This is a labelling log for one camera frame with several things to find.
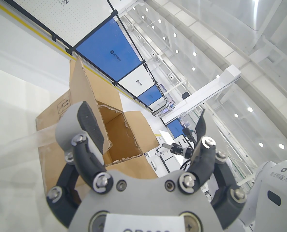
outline black frame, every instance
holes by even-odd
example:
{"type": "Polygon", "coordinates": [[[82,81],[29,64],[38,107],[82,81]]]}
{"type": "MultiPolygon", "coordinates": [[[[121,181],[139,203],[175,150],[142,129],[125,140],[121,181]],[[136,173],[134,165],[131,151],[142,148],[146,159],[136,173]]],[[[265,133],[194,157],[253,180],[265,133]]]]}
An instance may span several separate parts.
{"type": "Polygon", "coordinates": [[[112,9],[111,15],[106,18],[103,22],[101,22],[97,27],[95,27],[91,32],[89,32],[82,40],[80,40],[76,45],[71,46],[69,43],[67,43],[65,40],[63,40],[61,37],[59,37],[57,34],[55,34],[52,30],[50,30],[48,27],[46,27],[43,23],[41,23],[38,19],[36,19],[34,16],[32,16],[32,14],[30,14],[29,12],[27,12],[24,8],[22,8],[20,5],[18,5],[15,1],[13,0],[3,0],[5,1],[7,4],[9,4],[11,7],[13,7],[14,9],[16,9],[17,11],[19,11],[21,14],[23,14],[25,17],[27,17],[28,19],[30,19],[31,21],[33,21],[34,23],[36,23],[37,25],[39,25],[41,28],[43,28],[45,31],[47,31],[50,35],[51,38],[54,42],[56,42],[56,40],[59,40],[61,43],[63,43],[66,48],[66,52],[70,55],[72,55],[73,52],[75,52],[76,54],[78,54],[80,57],[82,57],[87,63],[89,63],[90,65],[92,65],[94,68],[96,68],[98,71],[100,71],[102,74],[104,74],[107,78],[109,78],[112,81],[112,84],[114,86],[119,86],[120,88],[122,88],[123,90],[125,90],[128,94],[130,94],[134,100],[137,100],[139,103],[143,104],[146,108],[148,108],[151,113],[154,115],[154,111],[146,104],[144,104],[142,101],[140,101],[137,96],[135,96],[134,94],[132,94],[131,92],[129,92],[127,89],[125,89],[121,84],[119,84],[119,81],[121,79],[123,79],[125,76],[127,76],[128,74],[130,74],[132,71],[134,71],[135,69],[137,69],[140,65],[144,65],[145,69],[147,70],[148,73],[150,73],[151,78],[154,82],[154,84],[157,86],[158,90],[160,91],[160,93],[162,94],[162,97],[166,99],[166,97],[164,96],[163,92],[161,91],[161,89],[159,88],[157,81],[155,80],[155,78],[153,77],[150,69],[148,68],[148,65],[146,64],[146,61],[143,59],[142,55],[140,54],[137,46],[135,45],[134,41],[132,40],[131,36],[129,35],[127,29],[125,28],[122,20],[120,19],[120,17],[118,16],[118,11],[116,9],[113,8],[112,4],[110,3],[109,0],[106,0],[109,4],[109,6],[112,9]],[[121,23],[122,27],[124,28],[127,36],[130,38],[132,44],[134,45],[135,49],[137,50],[140,58],[141,58],[141,63],[135,67],[134,69],[132,69],[128,74],[126,74],[123,78],[119,79],[118,81],[114,80],[112,77],[110,77],[107,73],[105,73],[102,69],[100,69],[97,65],[95,65],[92,61],[90,61],[89,59],[87,59],[84,55],[82,55],[80,52],[77,51],[77,47],[83,43],[86,39],[88,39],[92,34],[94,34],[96,31],[98,31],[102,26],[104,26],[107,22],[109,22],[111,19],[113,19],[114,17],[117,17],[117,19],[119,20],[119,22],[121,23]]]}

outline black cable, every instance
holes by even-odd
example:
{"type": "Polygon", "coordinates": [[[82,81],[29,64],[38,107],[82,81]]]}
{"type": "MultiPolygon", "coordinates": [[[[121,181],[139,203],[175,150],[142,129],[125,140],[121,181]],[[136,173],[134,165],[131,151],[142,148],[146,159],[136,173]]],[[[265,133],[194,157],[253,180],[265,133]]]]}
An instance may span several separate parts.
{"type": "Polygon", "coordinates": [[[188,159],[187,161],[185,161],[182,166],[180,167],[180,170],[184,170],[186,169],[186,167],[188,166],[188,163],[191,163],[191,159],[188,159]]]}

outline white wall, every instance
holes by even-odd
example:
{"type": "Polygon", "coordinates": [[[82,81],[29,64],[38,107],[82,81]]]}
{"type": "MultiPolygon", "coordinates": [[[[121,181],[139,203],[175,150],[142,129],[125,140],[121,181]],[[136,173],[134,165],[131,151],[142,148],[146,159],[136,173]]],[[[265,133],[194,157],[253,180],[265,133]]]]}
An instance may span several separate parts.
{"type": "Polygon", "coordinates": [[[0,9],[0,69],[52,93],[69,88],[69,59],[0,9]]]}
{"type": "MultiPolygon", "coordinates": [[[[0,70],[0,145],[36,131],[59,96],[0,70]]],[[[65,231],[45,201],[38,150],[0,157],[0,232],[65,231]]]]}

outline robot logo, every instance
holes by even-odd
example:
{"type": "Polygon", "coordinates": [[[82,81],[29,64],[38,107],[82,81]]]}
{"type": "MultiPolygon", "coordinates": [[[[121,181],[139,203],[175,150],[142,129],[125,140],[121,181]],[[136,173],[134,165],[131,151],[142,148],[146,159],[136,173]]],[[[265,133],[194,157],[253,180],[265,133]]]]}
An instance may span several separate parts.
{"type": "Polygon", "coordinates": [[[286,170],[287,170],[287,168],[283,167],[283,168],[281,169],[281,172],[285,172],[286,170]]]}

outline pegboard panel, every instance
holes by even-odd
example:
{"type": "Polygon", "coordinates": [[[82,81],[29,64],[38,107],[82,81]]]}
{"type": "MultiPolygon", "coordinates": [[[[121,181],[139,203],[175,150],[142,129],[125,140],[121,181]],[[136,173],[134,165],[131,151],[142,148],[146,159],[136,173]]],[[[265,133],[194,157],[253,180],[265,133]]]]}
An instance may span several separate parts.
{"type": "Polygon", "coordinates": [[[106,0],[13,0],[74,46],[110,16],[106,0]]]}

